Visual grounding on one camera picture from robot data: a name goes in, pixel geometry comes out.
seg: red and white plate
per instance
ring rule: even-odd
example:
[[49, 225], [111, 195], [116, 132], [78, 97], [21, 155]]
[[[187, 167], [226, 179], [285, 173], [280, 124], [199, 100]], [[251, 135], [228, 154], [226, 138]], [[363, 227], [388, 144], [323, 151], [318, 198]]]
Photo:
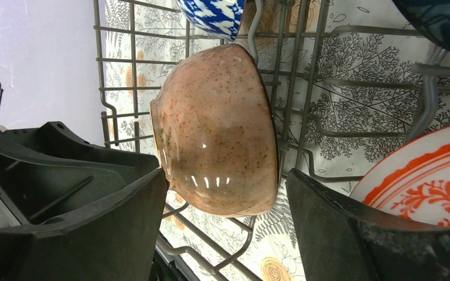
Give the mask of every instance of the red and white plate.
[[350, 197], [399, 217], [450, 227], [450, 127], [387, 156]]

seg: bowl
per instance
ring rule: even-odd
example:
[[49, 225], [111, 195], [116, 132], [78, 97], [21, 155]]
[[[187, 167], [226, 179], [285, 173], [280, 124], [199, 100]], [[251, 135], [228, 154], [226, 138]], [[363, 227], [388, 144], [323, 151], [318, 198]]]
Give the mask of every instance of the bowl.
[[384, 158], [350, 197], [399, 217], [450, 227], [450, 127]]
[[189, 22], [229, 41], [237, 37], [246, 0], [175, 0]]
[[181, 61], [151, 102], [169, 188], [223, 217], [258, 215], [277, 196], [272, 113], [253, 59], [237, 44]]
[[450, 0], [393, 1], [417, 31], [450, 52]]

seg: ceramic bowl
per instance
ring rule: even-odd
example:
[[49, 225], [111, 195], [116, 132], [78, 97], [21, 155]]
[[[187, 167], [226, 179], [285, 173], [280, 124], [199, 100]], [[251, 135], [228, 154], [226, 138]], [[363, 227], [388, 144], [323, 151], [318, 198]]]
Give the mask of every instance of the ceramic bowl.
[[450, 0], [393, 0], [422, 35], [450, 52]]
[[450, 127], [384, 158], [350, 197], [399, 217], [450, 227]]
[[265, 87], [246, 50], [225, 44], [180, 62], [151, 102], [170, 189], [214, 215], [268, 211], [278, 182]]
[[189, 22], [202, 31], [234, 41], [246, 0], [175, 0]]

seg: brown speckled bowl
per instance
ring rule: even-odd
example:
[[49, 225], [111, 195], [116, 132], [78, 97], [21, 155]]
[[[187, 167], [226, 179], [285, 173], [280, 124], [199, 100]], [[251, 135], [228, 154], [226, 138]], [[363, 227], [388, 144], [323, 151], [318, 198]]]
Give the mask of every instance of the brown speckled bowl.
[[170, 189], [214, 215], [268, 211], [277, 196], [277, 144], [263, 82], [244, 48], [207, 49], [175, 67], [151, 102]]

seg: dark blue bowl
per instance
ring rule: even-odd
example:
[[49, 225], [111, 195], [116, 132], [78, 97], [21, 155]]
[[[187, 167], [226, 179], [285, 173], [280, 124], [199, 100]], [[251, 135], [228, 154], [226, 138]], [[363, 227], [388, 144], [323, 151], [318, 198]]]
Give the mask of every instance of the dark blue bowl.
[[450, 52], [450, 0], [393, 0], [422, 35]]

